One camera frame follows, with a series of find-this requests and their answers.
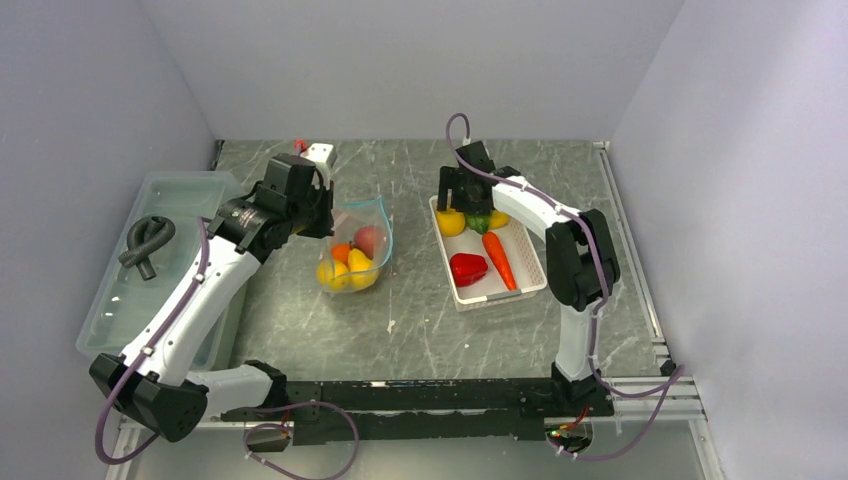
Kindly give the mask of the orange tangerine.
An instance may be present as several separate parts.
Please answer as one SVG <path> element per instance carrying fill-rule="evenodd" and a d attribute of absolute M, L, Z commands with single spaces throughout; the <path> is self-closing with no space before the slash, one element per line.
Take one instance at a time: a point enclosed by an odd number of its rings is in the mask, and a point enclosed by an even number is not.
<path fill-rule="evenodd" d="M 331 248 L 331 255 L 335 261 L 347 264 L 352 245 L 350 243 L 340 243 Z"/>

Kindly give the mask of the red bell pepper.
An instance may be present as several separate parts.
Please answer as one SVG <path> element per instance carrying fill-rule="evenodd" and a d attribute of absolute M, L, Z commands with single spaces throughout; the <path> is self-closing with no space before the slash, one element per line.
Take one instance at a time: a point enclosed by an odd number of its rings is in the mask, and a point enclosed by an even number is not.
<path fill-rule="evenodd" d="M 488 263 L 477 254 L 456 253 L 449 259 L 450 273 L 457 288 L 471 286 L 488 273 Z"/>

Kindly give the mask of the clear zip top bag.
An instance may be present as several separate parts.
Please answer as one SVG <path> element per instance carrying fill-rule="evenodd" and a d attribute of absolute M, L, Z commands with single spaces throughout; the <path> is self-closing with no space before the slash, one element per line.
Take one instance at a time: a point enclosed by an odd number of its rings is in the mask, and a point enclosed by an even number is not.
<path fill-rule="evenodd" d="M 330 294 L 356 293 L 377 283 L 393 251 L 389 216 L 381 196 L 337 205 L 316 280 Z"/>

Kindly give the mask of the pink peach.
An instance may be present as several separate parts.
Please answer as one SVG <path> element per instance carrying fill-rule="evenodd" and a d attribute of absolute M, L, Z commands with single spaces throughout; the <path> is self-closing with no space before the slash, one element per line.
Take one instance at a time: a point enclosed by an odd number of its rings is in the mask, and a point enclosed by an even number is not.
<path fill-rule="evenodd" d="M 373 260 L 377 251 L 384 245 L 385 231 L 375 225 L 367 225 L 359 228 L 353 237 L 354 246 L 362 251 L 369 259 Z"/>

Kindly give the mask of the yellow lemon front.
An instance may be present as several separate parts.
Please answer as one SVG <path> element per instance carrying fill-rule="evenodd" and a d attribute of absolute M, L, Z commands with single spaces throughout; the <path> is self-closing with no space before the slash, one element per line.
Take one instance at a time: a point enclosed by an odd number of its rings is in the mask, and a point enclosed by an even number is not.
<path fill-rule="evenodd" d="M 316 279 L 328 292 L 341 292 L 349 287 L 349 270 L 344 262 L 323 259 L 316 268 Z"/>

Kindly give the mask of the yellow fruit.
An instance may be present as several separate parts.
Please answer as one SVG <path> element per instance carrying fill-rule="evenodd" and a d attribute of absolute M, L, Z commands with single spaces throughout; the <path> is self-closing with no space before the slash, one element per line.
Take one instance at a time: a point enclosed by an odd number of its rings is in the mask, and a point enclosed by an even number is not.
<path fill-rule="evenodd" d="M 495 230 L 506 226 L 511 217 L 500 211 L 493 211 L 489 216 L 489 229 Z"/>

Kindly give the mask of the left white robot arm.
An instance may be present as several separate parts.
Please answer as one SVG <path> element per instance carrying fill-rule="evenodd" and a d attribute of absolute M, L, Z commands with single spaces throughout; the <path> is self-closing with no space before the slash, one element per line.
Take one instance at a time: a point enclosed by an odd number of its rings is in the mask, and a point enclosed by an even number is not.
<path fill-rule="evenodd" d="M 200 344 L 234 295 L 291 236 L 332 234 L 328 148 L 273 157 L 249 194 L 223 203 L 201 228 L 200 250 L 148 326 L 89 373 L 115 409 L 157 438 L 177 442 L 207 418 L 251 409 L 272 420 L 287 406 L 287 378 L 260 361 L 211 372 L 191 369 Z"/>

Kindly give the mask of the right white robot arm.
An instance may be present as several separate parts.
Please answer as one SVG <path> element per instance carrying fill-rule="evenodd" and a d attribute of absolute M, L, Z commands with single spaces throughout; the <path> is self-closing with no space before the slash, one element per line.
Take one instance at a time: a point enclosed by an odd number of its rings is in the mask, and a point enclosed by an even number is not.
<path fill-rule="evenodd" d="M 560 344 L 554 360 L 565 378 L 551 388 L 557 411 L 574 415 L 597 374 L 595 344 L 600 310 L 620 279 L 605 216 L 569 207 L 533 186 L 512 167 L 497 168 L 480 141 L 449 149 L 456 166 L 439 170 L 436 210 L 469 215 L 500 211 L 545 242 L 547 285 L 560 304 Z"/>

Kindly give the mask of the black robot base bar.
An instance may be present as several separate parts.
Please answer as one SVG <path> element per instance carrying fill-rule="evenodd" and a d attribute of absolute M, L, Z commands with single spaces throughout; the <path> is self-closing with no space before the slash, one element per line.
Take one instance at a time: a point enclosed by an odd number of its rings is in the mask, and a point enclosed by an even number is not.
<path fill-rule="evenodd" d="M 595 383 L 570 387 L 546 377 L 461 380 L 291 381 L 277 407 L 248 407 L 222 415 L 228 422 L 288 420 L 297 446 L 348 440 L 508 437 L 541 441 L 558 421 L 610 417 L 613 402 Z"/>

